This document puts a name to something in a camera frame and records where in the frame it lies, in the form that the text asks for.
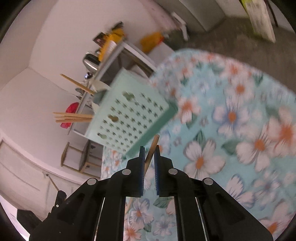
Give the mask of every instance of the green leaf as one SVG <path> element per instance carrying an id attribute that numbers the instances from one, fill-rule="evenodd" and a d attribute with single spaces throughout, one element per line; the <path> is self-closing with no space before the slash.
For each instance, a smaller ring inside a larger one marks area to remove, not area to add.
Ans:
<path id="1" fill-rule="evenodd" d="M 155 200 L 153 205 L 159 208 L 167 208 L 168 203 L 170 202 L 171 199 L 172 199 L 171 197 L 159 197 Z"/>
<path id="2" fill-rule="evenodd" d="M 195 141 L 199 143 L 201 147 L 204 146 L 206 143 L 205 135 L 203 134 L 202 130 L 200 130 L 194 138 Z"/>
<path id="3" fill-rule="evenodd" d="M 202 69 L 203 67 L 203 63 L 202 62 L 198 62 L 198 64 L 195 66 L 197 69 Z"/>
<path id="4" fill-rule="evenodd" d="M 146 232 L 151 232 L 151 224 L 145 224 L 144 228 L 143 228 Z"/>
<path id="5" fill-rule="evenodd" d="M 237 144 L 240 143 L 239 140 L 230 140 L 225 142 L 221 148 L 223 148 L 229 155 L 234 155 L 236 153 Z"/>
<path id="6" fill-rule="evenodd" d="M 210 63 L 209 64 L 210 68 L 212 69 L 213 73 L 215 75 L 219 75 L 223 72 L 224 68 L 223 67 L 219 67 L 217 64 L 215 63 Z"/>
<path id="7" fill-rule="evenodd" d="M 279 119 L 279 111 L 276 108 L 267 105 L 265 109 L 268 117 L 274 116 L 275 118 Z"/>
<path id="8" fill-rule="evenodd" d="M 191 114 L 191 115 L 192 115 L 191 122 L 187 122 L 186 123 L 186 126 L 187 126 L 188 129 L 190 129 L 192 127 L 192 125 L 194 124 L 194 122 L 197 119 L 197 115 L 195 115 L 195 114 Z"/>
<path id="9" fill-rule="evenodd" d="M 181 80 L 181 84 L 184 85 L 184 86 L 186 86 L 187 83 L 188 83 L 188 79 L 184 77 L 184 79 Z"/>
<path id="10" fill-rule="evenodd" d="M 253 74 L 253 79 L 255 80 L 255 85 L 258 87 L 263 80 L 263 73 Z"/>

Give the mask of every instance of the keyhole-shaped hole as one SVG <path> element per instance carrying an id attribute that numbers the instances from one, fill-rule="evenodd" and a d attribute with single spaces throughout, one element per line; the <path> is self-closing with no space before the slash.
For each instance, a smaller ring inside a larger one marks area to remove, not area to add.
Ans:
<path id="1" fill-rule="evenodd" d="M 98 133 L 98 136 L 101 137 L 102 139 L 107 139 L 107 136 L 101 133 Z"/>
<path id="2" fill-rule="evenodd" d="M 122 92 L 122 95 L 126 98 L 127 101 L 132 101 L 135 98 L 133 93 Z"/>

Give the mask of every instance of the green plastic basket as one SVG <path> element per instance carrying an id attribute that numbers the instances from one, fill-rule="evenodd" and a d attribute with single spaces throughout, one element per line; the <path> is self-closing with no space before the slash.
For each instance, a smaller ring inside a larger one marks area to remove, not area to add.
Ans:
<path id="1" fill-rule="evenodd" d="M 177 113 L 177 106 L 167 103 L 140 78 L 122 69 L 86 131 L 86 137 L 132 157 Z"/>

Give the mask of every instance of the table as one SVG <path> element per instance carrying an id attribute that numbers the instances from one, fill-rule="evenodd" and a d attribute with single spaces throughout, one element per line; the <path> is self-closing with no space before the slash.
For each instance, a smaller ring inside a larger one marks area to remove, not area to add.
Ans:
<path id="1" fill-rule="evenodd" d="M 161 155 L 192 178 L 213 178 L 276 239 L 296 211 L 295 94 L 260 70 L 190 49 L 162 63 L 149 84 L 178 104 L 159 133 Z M 104 148 L 101 178 L 126 162 Z M 153 163 L 125 217 L 125 241 L 177 240 L 173 198 L 156 196 Z"/>

